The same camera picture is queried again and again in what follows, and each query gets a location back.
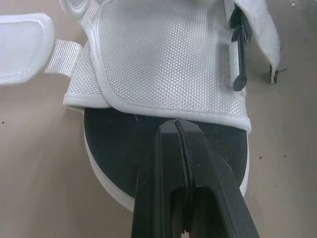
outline black foam footbed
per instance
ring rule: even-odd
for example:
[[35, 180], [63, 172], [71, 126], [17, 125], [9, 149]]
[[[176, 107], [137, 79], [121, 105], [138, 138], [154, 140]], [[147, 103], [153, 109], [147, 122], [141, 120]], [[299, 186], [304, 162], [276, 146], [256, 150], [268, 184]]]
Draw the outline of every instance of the black foam footbed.
[[[126, 114], [113, 108], [85, 109], [84, 127], [89, 149], [103, 173], [134, 197], [138, 169], [158, 127], [171, 118]], [[210, 148], [232, 168], [240, 185], [248, 157], [247, 133], [230, 126], [197, 122]]]

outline white foam pad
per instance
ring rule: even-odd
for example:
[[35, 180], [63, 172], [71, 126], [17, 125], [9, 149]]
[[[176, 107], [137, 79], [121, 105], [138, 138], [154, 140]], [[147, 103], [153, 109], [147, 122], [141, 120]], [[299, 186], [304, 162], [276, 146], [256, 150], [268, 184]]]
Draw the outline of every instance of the white foam pad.
[[114, 108], [251, 130], [245, 94], [226, 84], [232, 30], [223, 0], [114, 0], [84, 29]]
[[64, 106], [81, 112], [84, 108], [110, 108], [110, 104], [105, 100], [99, 88], [89, 57], [88, 43], [76, 63], [64, 95]]
[[28, 81], [43, 70], [54, 44], [45, 14], [0, 16], [0, 85]]

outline tan surface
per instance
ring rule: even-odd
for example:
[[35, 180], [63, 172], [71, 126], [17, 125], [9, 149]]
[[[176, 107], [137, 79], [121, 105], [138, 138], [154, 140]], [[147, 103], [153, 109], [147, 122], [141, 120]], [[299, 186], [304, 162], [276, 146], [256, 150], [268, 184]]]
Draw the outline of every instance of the tan surface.
[[[283, 45], [280, 68], [287, 67], [278, 84], [265, 81], [268, 64], [247, 50], [253, 131], [246, 201], [263, 238], [317, 234], [317, 29], [308, 22], [317, 17], [304, 17], [308, 2], [269, 1]], [[1, 2], [0, 14], [33, 12], [53, 19], [57, 38], [86, 42], [57, 0]], [[0, 88], [1, 238], [130, 237], [132, 214], [90, 167], [83, 116], [62, 106], [67, 86], [65, 77], [41, 74]]]

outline white strap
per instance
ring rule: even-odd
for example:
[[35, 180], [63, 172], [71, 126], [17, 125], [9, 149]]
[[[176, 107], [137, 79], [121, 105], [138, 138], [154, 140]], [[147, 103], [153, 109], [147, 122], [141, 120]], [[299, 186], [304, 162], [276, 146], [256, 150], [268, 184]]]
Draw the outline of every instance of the white strap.
[[72, 77], [83, 47], [76, 42], [55, 40], [54, 51], [45, 73], [61, 73]]

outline dot-textured mesh fabric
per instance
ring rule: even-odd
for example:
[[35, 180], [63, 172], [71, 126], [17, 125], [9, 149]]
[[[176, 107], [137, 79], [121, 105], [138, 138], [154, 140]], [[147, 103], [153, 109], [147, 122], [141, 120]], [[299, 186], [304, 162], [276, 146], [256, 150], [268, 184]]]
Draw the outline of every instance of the dot-textured mesh fabric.
[[232, 31], [223, 0], [114, 0], [98, 38], [112, 92], [130, 105], [247, 118], [227, 86]]
[[74, 72], [71, 75], [64, 106], [83, 112], [83, 108], [110, 108], [98, 85], [96, 74], [89, 57], [89, 45], [80, 53]]
[[101, 94], [96, 74], [89, 58], [89, 46], [85, 45], [72, 75], [67, 92]]

